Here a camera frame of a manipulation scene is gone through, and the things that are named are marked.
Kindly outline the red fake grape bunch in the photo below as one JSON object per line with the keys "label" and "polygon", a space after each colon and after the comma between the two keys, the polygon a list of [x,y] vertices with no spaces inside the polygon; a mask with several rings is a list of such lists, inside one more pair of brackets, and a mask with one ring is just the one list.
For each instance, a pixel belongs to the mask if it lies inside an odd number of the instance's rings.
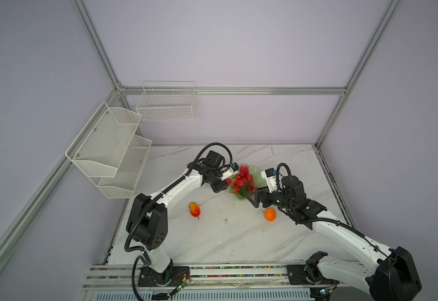
{"label": "red fake grape bunch", "polygon": [[230,192],[235,195],[237,199],[244,199],[248,192],[256,191],[254,176],[249,174],[246,178],[241,178],[240,174],[232,179],[230,185]]}

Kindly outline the fake orange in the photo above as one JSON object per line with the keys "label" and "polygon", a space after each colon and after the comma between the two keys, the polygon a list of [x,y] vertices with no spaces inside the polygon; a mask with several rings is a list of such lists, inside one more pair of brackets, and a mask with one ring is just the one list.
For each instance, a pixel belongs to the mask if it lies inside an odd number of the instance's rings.
{"label": "fake orange", "polygon": [[274,208],[268,208],[264,211],[264,216],[267,221],[273,222],[277,218],[277,213]]}

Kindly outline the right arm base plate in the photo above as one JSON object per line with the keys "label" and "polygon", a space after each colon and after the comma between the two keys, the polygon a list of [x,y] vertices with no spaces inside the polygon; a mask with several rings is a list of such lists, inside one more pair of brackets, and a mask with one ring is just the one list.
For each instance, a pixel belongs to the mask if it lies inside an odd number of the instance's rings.
{"label": "right arm base plate", "polygon": [[305,263],[287,265],[287,276],[291,285],[336,285],[336,280],[328,279],[319,271],[319,261],[326,257],[326,252],[316,252]]}

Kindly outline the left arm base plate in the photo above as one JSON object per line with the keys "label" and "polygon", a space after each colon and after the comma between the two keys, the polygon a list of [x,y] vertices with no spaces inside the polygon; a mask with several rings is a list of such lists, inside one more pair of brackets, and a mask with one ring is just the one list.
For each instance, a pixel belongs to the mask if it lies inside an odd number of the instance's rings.
{"label": "left arm base plate", "polygon": [[136,284],[138,287],[177,287],[190,275],[190,267],[167,268],[163,273],[150,267],[141,267]]}

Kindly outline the red yellow fake mango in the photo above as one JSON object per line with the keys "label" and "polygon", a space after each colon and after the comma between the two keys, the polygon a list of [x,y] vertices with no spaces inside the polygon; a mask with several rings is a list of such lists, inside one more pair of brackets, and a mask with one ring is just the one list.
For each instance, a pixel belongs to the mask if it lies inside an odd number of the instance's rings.
{"label": "red yellow fake mango", "polygon": [[189,204],[190,214],[194,218],[200,218],[201,215],[201,209],[200,206],[196,203],[190,203]]}

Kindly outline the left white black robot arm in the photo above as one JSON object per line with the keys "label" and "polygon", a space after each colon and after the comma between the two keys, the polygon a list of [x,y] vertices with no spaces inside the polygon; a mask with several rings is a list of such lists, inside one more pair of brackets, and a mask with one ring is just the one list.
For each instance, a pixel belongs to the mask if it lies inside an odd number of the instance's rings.
{"label": "left white black robot arm", "polygon": [[207,184],[214,193],[229,187],[228,178],[239,170],[228,147],[206,145],[173,182],[156,193],[138,194],[131,208],[124,250],[141,252],[139,259],[152,271],[164,274],[173,262],[162,246],[168,234],[168,213],[188,194]]}

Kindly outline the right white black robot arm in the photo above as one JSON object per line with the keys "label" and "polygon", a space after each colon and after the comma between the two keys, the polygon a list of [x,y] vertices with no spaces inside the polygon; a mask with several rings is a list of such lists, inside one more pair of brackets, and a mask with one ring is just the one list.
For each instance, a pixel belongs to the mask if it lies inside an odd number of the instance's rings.
{"label": "right white black robot arm", "polygon": [[343,223],[324,205],[309,199],[297,177],[285,177],[280,185],[268,180],[266,187],[245,192],[244,196],[256,208],[277,207],[295,224],[329,238],[357,260],[351,263],[318,251],[305,262],[306,282],[318,285],[334,280],[361,290],[374,300],[413,300],[421,292],[411,253],[376,242]]}

